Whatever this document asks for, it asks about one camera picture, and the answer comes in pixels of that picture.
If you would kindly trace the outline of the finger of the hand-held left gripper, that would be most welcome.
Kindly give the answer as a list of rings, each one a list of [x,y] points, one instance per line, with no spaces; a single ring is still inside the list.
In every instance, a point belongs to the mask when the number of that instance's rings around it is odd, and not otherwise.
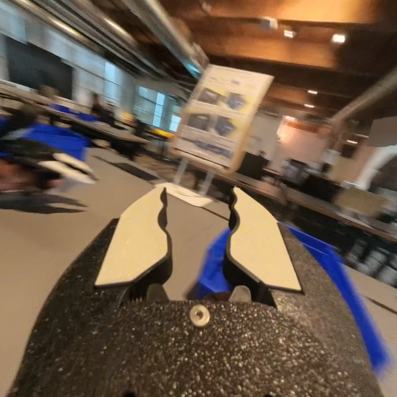
[[[70,190],[74,187],[94,185],[97,182],[95,173],[94,176],[87,175],[60,161],[40,161],[38,165],[46,171],[52,171],[59,175],[57,178],[61,180],[59,190]]]
[[[54,159],[57,161],[63,162],[70,167],[77,169],[87,175],[94,176],[93,170],[86,164],[84,161],[81,161],[73,156],[68,155],[64,152],[55,152],[53,153]]]

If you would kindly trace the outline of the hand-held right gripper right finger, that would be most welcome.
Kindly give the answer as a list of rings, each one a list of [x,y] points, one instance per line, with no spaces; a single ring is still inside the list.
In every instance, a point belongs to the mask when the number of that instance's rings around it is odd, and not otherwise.
[[[302,291],[278,221],[238,187],[232,189],[229,221],[226,266],[271,289]]]

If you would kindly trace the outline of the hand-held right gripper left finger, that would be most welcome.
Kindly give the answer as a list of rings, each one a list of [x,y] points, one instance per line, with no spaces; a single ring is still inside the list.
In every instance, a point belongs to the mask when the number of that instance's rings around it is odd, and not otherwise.
[[[171,256],[167,192],[156,187],[133,202],[118,219],[95,287],[137,282]]]

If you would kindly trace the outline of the blue plastic bin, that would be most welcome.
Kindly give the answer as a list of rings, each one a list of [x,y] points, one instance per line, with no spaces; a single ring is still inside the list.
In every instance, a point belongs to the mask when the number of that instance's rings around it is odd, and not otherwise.
[[[35,124],[22,135],[25,139],[35,140],[58,149],[80,161],[85,161],[91,141],[71,129],[47,124]]]
[[[377,374],[380,374],[391,363],[389,349],[350,276],[344,269],[342,258],[336,248],[291,226],[287,226],[287,228],[310,252],[339,290],[360,330],[372,368]],[[232,290],[230,283],[224,277],[222,266],[229,234],[230,229],[227,227],[207,246],[201,271],[193,288],[193,294],[199,300],[212,293]]]

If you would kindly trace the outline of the person's left hand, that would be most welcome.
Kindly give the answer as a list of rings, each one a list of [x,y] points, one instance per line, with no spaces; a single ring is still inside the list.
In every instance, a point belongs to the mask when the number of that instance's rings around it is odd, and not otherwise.
[[[21,164],[0,162],[0,192],[39,191],[37,169]]]

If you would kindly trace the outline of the long dark table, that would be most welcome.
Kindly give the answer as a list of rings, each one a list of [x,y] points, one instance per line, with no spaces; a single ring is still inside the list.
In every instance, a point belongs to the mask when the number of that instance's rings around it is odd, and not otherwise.
[[[393,243],[397,242],[396,227],[391,226],[389,230],[376,229],[364,222],[363,217],[360,218],[358,215],[348,216],[334,204],[311,197],[284,185],[278,187],[268,182],[258,181],[246,176],[240,176],[239,174],[224,175],[219,172],[216,172],[213,178],[232,186],[246,188],[251,192],[274,200],[287,208],[292,209],[295,206],[303,207],[371,235],[381,237]]]
[[[92,142],[103,140],[110,144],[118,154],[134,160],[139,151],[151,143],[150,140],[136,136],[126,130],[118,130],[100,122],[87,122],[78,117],[57,111],[49,106],[38,105],[42,114],[52,117],[56,122],[68,124],[73,132],[88,137]]]

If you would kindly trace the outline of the white document stand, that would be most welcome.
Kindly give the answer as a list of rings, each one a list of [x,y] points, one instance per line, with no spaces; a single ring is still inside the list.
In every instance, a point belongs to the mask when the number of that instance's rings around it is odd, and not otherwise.
[[[214,179],[215,171],[207,171],[206,177],[199,191],[191,190],[181,185],[181,179],[186,171],[188,162],[187,158],[182,158],[173,178],[173,182],[156,183],[154,186],[165,189],[167,194],[184,201],[191,206],[204,208],[214,201],[214,199],[208,196],[207,193]]]

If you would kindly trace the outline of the printed instruction board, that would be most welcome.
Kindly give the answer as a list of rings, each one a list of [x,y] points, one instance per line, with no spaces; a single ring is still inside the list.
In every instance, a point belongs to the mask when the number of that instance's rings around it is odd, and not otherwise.
[[[234,171],[250,126],[274,76],[210,64],[181,113],[175,154],[218,170]]]

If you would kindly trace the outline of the silver ceiling duct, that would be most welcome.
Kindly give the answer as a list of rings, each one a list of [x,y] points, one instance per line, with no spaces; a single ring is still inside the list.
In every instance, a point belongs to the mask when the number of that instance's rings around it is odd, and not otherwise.
[[[196,80],[206,68],[207,60],[200,61],[194,45],[172,22],[171,17],[157,0],[124,0],[123,3],[160,40],[160,42],[182,63]]]

